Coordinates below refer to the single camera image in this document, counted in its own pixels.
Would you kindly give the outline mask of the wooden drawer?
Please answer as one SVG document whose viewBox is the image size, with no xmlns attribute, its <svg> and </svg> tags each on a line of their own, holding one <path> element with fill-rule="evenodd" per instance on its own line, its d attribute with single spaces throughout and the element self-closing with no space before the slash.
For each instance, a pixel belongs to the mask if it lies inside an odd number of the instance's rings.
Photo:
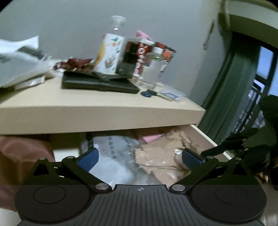
<svg viewBox="0 0 278 226">
<path fill-rule="evenodd" d="M 95 136 L 130 136 L 138 140 L 142 136 L 166 134 L 173 128 L 184 131 L 194 142 L 202 148 L 202 151 L 215 147 L 217 144 L 212 141 L 204 132 L 195 125 L 181 125 L 156 128 L 137 128 L 130 130 L 108 130 L 93 132 L 60 133 L 50 135 L 50 143 L 54 151 L 55 160 L 60 162 L 66 156 L 79 156 L 87 151 L 89 140 Z"/>
</svg>

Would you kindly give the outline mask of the clear card sleeve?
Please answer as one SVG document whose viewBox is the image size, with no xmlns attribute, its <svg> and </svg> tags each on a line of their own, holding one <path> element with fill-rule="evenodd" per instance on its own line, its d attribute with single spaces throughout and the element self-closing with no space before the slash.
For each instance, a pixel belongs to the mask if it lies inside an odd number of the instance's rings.
<svg viewBox="0 0 278 226">
<path fill-rule="evenodd" d="M 182 102 L 186 98 L 186 95 L 183 92 L 180 92 L 168 86 L 163 87 L 159 93 L 165 96 L 166 98 L 171 99 L 171 101 L 175 102 Z"/>
</svg>

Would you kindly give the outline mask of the pink item in drawer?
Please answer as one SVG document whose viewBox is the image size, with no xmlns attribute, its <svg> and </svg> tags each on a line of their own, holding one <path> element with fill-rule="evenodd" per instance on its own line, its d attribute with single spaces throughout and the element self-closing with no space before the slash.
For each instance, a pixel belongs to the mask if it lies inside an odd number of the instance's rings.
<svg viewBox="0 0 278 226">
<path fill-rule="evenodd" d="M 138 139 L 138 142 L 140 144 L 148 144 L 148 143 L 151 143 L 153 141 L 158 140 L 162 136 L 163 136 L 163 134 L 155 134 L 155 135 L 142 136 L 142 137 L 140 137 Z"/>
</svg>

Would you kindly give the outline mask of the clear bottle white cap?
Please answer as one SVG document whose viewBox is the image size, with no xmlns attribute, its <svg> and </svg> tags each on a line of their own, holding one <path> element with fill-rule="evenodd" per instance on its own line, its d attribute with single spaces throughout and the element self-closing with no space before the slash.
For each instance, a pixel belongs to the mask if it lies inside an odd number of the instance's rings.
<svg viewBox="0 0 278 226">
<path fill-rule="evenodd" d="M 138 85 L 140 87 L 152 89 L 156 86 L 161 73 L 163 60 L 162 48 L 153 47 L 152 51 L 146 54 L 142 73 L 138 79 Z"/>
</svg>

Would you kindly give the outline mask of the clear floral label bottle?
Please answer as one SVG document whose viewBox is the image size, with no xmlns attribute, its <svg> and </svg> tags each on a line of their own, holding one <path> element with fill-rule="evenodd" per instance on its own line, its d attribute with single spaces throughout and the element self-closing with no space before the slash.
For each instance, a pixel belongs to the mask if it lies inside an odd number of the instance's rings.
<svg viewBox="0 0 278 226">
<path fill-rule="evenodd" d="M 110 27 L 103 35 L 99 52 L 94 61 L 94 72 L 114 75 L 120 60 L 125 37 L 122 36 L 122 26 L 126 18 L 120 15 L 111 17 Z"/>
</svg>

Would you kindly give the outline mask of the grey printed mailer bag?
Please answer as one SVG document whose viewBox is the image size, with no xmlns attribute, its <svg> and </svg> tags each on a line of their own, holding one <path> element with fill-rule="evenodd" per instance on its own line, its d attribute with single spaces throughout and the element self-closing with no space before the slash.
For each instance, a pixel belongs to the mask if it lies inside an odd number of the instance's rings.
<svg viewBox="0 0 278 226">
<path fill-rule="evenodd" d="M 139 142 L 130 136 L 95 136 L 93 146 L 99 151 L 99 161 L 89 171 L 114 187 L 117 184 L 153 185 L 156 179 L 135 161 Z"/>
</svg>

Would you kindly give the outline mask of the black grey tag packet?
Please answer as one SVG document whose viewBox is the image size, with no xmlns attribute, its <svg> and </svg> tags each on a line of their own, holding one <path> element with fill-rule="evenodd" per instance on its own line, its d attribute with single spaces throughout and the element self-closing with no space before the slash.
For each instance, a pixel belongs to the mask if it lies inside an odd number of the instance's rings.
<svg viewBox="0 0 278 226">
<path fill-rule="evenodd" d="M 22 46 L 20 49 L 18 49 L 20 52 L 24 52 L 26 54 L 29 54 L 31 56 L 37 57 L 40 60 L 46 60 L 47 55 L 40 49 L 34 49 L 29 46 Z"/>
</svg>

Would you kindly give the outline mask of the blue key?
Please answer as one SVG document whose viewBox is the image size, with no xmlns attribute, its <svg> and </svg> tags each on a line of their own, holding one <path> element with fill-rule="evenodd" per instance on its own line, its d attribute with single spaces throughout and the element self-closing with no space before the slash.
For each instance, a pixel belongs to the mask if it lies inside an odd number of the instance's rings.
<svg viewBox="0 0 278 226">
<path fill-rule="evenodd" d="M 157 97 L 159 97 L 159 98 L 162 98 L 162 99 L 171 101 L 171 99 L 165 97 L 165 96 L 162 95 L 162 94 L 157 93 L 157 92 L 154 91 L 154 90 L 141 91 L 140 94 L 141 94 L 142 96 L 144 96 L 144 97 L 147 97 L 147 98 L 151 98 L 152 96 L 157 96 Z"/>
</svg>

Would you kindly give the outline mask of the white printed paper sheet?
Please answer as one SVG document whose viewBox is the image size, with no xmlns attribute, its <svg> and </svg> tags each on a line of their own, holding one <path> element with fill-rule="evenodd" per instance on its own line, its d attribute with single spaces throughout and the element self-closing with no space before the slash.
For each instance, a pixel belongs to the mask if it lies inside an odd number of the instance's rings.
<svg viewBox="0 0 278 226">
<path fill-rule="evenodd" d="M 7 53 L 18 52 L 22 46 L 29 46 L 34 49 L 39 49 L 39 36 L 34 36 L 23 41 L 8 41 L 1 39 L 1 63 L 9 61 L 10 57 L 5 56 Z"/>
</svg>

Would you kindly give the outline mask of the dark green curtain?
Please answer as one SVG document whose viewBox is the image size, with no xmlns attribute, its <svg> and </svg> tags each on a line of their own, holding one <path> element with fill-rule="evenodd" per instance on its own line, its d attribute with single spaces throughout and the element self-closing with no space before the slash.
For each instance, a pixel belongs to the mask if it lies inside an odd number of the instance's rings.
<svg viewBox="0 0 278 226">
<path fill-rule="evenodd" d="M 243 109 L 242 104 L 256 75 L 261 48 L 256 39 L 231 31 L 228 15 L 220 13 L 218 22 L 220 32 L 230 35 L 230 43 L 218 76 L 202 105 L 206 112 L 198 126 L 215 143 L 228 136 Z"/>
</svg>

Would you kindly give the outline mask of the red snack wrappers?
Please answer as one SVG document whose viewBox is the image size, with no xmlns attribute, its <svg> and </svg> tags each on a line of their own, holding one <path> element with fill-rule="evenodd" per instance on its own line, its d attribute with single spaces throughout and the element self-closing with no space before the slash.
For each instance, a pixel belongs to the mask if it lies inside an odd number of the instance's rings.
<svg viewBox="0 0 278 226">
<path fill-rule="evenodd" d="M 53 66 L 54 70 L 64 69 L 66 71 L 91 73 L 93 71 L 92 59 L 70 58 L 66 62 L 61 61 Z"/>
</svg>

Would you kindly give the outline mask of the red bottle pink cap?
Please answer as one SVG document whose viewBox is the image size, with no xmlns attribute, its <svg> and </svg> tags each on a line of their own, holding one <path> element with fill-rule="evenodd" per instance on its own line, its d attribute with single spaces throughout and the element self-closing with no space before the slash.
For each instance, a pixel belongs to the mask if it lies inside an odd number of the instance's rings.
<svg viewBox="0 0 278 226">
<path fill-rule="evenodd" d="M 155 42 L 152 38 L 143 31 L 136 31 L 135 38 L 130 40 L 129 59 L 132 64 L 132 75 L 139 77 L 143 70 L 143 63 L 147 53 L 152 51 Z"/>
</svg>

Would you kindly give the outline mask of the black leather wallet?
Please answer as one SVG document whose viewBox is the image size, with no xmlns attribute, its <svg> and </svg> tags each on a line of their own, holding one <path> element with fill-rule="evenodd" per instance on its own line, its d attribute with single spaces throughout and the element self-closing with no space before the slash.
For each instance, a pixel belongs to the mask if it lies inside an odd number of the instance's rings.
<svg viewBox="0 0 278 226">
<path fill-rule="evenodd" d="M 140 89 L 124 76 L 64 71 L 61 87 L 71 90 L 97 90 L 137 94 Z"/>
</svg>

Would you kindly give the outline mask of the dark perfume bottle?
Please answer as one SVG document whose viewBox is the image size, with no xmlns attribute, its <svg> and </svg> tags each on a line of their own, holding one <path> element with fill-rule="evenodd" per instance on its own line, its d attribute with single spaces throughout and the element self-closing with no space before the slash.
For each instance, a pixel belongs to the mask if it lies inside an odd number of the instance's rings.
<svg viewBox="0 0 278 226">
<path fill-rule="evenodd" d="M 132 76 L 138 60 L 138 47 L 139 42 L 128 41 L 125 45 L 125 49 L 119 60 L 116 73 L 125 76 Z"/>
</svg>

